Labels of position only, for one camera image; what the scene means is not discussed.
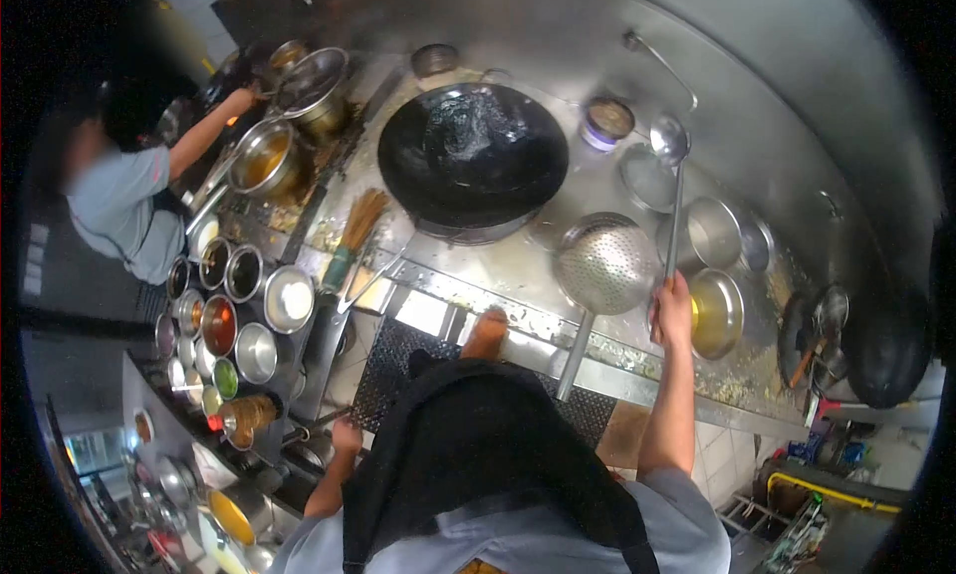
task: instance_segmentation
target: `bamboo wok brush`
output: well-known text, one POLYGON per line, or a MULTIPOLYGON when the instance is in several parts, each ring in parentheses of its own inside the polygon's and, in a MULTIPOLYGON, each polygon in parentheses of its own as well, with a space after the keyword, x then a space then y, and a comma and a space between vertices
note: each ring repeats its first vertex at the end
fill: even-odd
POLYGON ((339 292, 349 267, 352 266, 359 249, 365 243, 365 238, 372 232, 387 204, 388 196, 377 188, 368 189, 352 203, 349 221, 345 224, 345 232, 342 234, 339 247, 336 248, 336 254, 332 256, 329 268, 325 270, 325 275, 322 277, 323 288, 331 292, 339 292))

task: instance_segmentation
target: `mesh strainer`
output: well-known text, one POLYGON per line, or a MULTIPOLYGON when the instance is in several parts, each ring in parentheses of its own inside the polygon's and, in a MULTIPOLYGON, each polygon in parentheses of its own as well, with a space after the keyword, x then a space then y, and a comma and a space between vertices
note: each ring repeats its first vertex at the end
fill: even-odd
POLYGON ((564 235, 555 257, 555 277, 564 293, 584 308, 556 398, 574 386, 588 337, 598 315, 626 313, 654 287, 655 246, 638 225, 616 213, 582 218, 564 235))

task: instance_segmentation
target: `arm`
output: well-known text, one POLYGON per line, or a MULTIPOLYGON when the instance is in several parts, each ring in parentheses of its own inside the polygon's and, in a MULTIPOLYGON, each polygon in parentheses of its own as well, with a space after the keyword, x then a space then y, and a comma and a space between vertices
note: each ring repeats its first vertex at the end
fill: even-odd
POLYGON ((339 419, 332 427, 332 447, 336 454, 318 482, 316 490, 306 501, 302 515, 306 518, 328 518, 342 507, 342 483, 355 469, 356 456, 361 450, 361 429, 347 420, 339 419))
POLYGON ((236 90, 208 116, 187 130, 183 138, 169 150, 169 180, 175 180, 186 168, 198 161, 215 142, 226 123, 233 117, 244 114, 252 107, 255 99, 251 90, 236 90))
POLYGON ((691 358, 690 292, 680 272, 674 290, 656 293, 663 334, 663 375, 638 454, 639 474, 658 468, 694 468, 694 363, 691 358))

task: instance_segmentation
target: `bottle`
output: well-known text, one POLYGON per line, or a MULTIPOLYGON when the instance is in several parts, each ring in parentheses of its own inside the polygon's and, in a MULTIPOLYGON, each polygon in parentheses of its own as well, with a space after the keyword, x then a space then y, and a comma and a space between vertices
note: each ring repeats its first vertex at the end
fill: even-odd
POLYGON ((278 407, 264 393, 248 395, 229 402, 223 402, 219 413, 207 418, 209 429, 223 431, 231 435, 236 431, 258 429, 275 420, 278 407))

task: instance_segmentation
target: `black pan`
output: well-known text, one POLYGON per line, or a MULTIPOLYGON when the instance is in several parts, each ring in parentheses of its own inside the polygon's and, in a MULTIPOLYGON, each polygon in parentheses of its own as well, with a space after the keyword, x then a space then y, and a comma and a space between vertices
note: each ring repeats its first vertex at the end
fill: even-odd
POLYGON ((555 118, 528 96, 464 83, 402 106, 381 134, 378 164, 414 221, 485 228, 555 195, 568 171, 568 144, 555 118))

